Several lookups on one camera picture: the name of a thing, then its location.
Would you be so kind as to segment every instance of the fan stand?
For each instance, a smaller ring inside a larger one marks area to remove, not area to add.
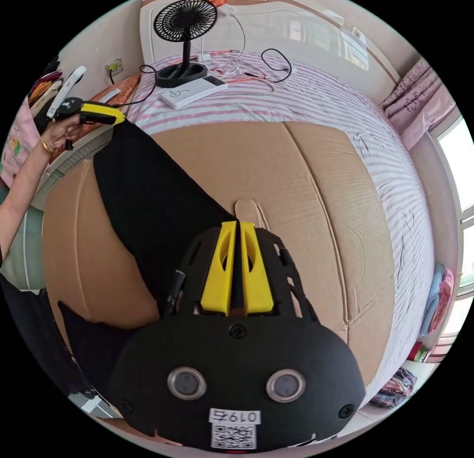
[[[207,68],[199,63],[191,63],[191,41],[183,43],[183,61],[157,72],[156,84],[160,88],[176,88],[195,79],[207,76]]]

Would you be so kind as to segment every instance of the blue pillow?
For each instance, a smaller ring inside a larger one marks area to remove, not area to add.
[[[436,263],[434,266],[433,281],[431,282],[430,293],[425,306],[425,316],[420,330],[420,336],[426,336],[433,319],[433,315],[439,303],[440,290],[439,285],[446,275],[446,267],[443,264]]]

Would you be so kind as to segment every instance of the cardboard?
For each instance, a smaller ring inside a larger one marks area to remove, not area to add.
[[[225,209],[283,240],[321,323],[349,344],[368,385],[392,327],[395,266],[383,207],[347,136],[311,123],[236,122],[153,139]],[[43,262],[55,315],[61,298],[91,321],[131,328],[157,319],[91,161],[48,196]]]

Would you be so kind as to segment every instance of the striped bed sheet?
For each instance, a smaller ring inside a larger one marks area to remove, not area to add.
[[[211,69],[232,60],[229,54],[213,57]],[[176,57],[154,64],[156,69]],[[305,65],[292,64],[295,73],[274,84],[275,92],[262,81],[230,83],[222,93],[172,110],[159,100],[156,88],[143,103],[132,105],[128,119],[148,134],[195,124],[224,121],[303,121],[335,127],[353,143],[380,196],[394,251],[395,309],[385,354],[362,405],[392,377],[415,344],[423,320],[434,271],[434,245],[428,207],[416,169],[400,136],[381,109],[338,78]],[[260,55],[244,53],[239,71],[272,79]],[[154,74],[142,77],[134,101],[145,98]]]

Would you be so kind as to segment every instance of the screw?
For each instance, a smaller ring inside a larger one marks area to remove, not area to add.
[[[133,407],[130,404],[130,402],[127,402],[126,400],[122,400],[120,402],[120,408],[126,413],[126,414],[131,414],[133,412]]]
[[[354,411],[354,406],[352,404],[345,405],[339,411],[339,418],[340,419],[347,419],[347,417],[350,417],[352,415],[353,411]]]
[[[231,335],[234,340],[240,340],[245,336],[245,328],[242,325],[233,325],[229,329],[229,335]]]

